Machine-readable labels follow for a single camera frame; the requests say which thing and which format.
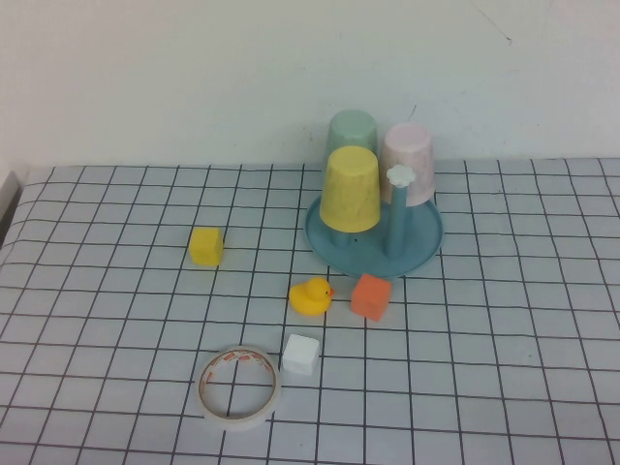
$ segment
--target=green cup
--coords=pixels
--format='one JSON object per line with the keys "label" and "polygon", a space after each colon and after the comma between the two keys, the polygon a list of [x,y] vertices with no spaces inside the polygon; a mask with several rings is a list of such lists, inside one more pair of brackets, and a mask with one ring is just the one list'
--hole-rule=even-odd
{"label": "green cup", "polygon": [[377,122],[360,109],[344,109],[331,118],[325,164],[331,152],[349,145],[367,148],[377,155]]}

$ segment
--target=pink cup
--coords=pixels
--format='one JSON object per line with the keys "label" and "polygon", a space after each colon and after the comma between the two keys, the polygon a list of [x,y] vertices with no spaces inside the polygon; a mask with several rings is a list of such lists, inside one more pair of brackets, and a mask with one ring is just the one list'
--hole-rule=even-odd
{"label": "pink cup", "polygon": [[416,180],[407,190],[407,206],[420,205],[435,194],[435,171],[430,133],[416,123],[402,123],[387,131],[379,159],[381,199],[391,201],[391,184],[386,173],[394,165],[411,167]]}

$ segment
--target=plastic cup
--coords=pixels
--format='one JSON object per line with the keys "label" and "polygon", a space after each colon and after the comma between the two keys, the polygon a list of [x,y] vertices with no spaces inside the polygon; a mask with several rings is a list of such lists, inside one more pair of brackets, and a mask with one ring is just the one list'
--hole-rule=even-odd
{"label": "plastic cup", "polygon": [[377,154],[377,123],[375,118],[360,109],[345,109],[331,118],[325,157],[349,145],[364,147]]}
{"label": "plastic cup", "polygon": [[379,166],[374,153],[346,146],[329,155],[320,215],[341,233],[361,233],[379,223]]}
{"label": "plastic cup", "polygon": [[435,194],[435,171],[430,133],[417,123],[403,123],[387,131],[381,152],[381,198],[391,202],[392,186],[386,173],[395,165],[414,170],[416,181],[407,188],[407,206],[425,203]]}

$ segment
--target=white wall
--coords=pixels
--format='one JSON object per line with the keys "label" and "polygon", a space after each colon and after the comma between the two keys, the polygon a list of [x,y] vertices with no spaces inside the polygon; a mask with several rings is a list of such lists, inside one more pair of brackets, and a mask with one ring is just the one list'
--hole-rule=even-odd
{"label": "white wall", "polygon": [[336,111],[415,106],[438,158],[620,155],[618,24],[617,0],[0,0],[0,156],[310,161]]}

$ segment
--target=yellow block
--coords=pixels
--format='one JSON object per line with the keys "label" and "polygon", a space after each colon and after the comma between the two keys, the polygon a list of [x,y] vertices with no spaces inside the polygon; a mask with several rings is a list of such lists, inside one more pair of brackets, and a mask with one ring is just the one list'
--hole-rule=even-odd
{"label": "yellow block", "polygon": [[195,264],[217,266],[222,262],[224,238],[218,228],[194,228],[190,239],[190,256]]}
{"label": "yellow block", "polygon": [[361,233],[379,223],[379,166],[367,148],[345,146],[327,160],[321,219],[341,233]]}

